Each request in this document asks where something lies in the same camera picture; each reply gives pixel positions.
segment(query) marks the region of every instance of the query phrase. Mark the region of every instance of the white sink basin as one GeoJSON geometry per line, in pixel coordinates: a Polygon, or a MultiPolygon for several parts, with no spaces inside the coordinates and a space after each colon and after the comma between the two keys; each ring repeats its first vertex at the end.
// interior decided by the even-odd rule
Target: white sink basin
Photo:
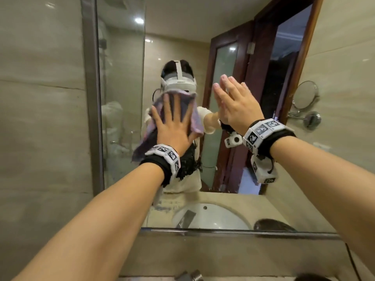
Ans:
{"type": "Polygon", "coordinates": [[[181,229],[250,230],[236,214],[209,203],[185,206],[173,216],[172,225],[181,229]]]}

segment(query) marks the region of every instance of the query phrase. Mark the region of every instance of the person's right arm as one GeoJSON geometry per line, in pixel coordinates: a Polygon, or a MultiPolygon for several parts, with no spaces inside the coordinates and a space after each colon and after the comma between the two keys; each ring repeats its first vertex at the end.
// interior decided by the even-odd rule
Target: person's right arm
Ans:
{"type": "MultiPolygon", "coordinates": [[[[225,75],[222,80],[221,87],[214,84],[216,99],[243,136],[264,118],[261,108],[246,84],[225,75]]],[[[295,137],[280,138],[270,152],[350,248],[375,268],[375,174],[295,137]]]]}

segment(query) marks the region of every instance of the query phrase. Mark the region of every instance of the round makeup mirror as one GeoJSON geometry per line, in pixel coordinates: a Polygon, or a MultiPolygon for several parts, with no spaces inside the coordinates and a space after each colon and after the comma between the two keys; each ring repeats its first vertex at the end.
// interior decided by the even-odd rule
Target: round makeup mirror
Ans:
{"type": "Polygon", "coordinates": [[[293,105],[297,109],[309,107],[319,97],[318,86],[312,81],[300,84],[293,96],[293,105]]]}

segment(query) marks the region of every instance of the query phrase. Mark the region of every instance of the towel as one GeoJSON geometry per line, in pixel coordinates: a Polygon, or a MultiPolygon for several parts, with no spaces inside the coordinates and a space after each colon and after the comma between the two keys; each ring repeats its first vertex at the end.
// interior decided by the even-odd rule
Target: towel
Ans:
{"type": "MultiPolygon", "coordinates": [[[[184,118],[189,104],[192,101],[194,101],[194,108],[193,108],[193,113],[191,115],[191,122],[190,122],[190,132],[196,132],[196,133],[203,135],[204,127],[201,123],[201,118],[199,117],[198,110],[196,107],[196,102],[195,102],[196,94],[190,94],[180,89],[169,90],[166,93],[170,95],[171,110],[173,110],[173,107],[174,107],[173,95],[174,94],[180,95],[181,97],[181,120],[184,118]]],[[[160,118],[162,119],[163,123],[165,123],[163,104],[164,104],[163,95],[161,95],[153,103],[153,105],[156,107],[158,114],[160,115],[160,118]]],[[[135,149],[133,153],[132,161],[141,162],[145,157],[144,154],[156,144],[157,144],[157,128],[156,128],[155,121],[152,120],[152,122],[147,127],[146,133],[140,145],[137,147],[137,149],[135,149]]]]}

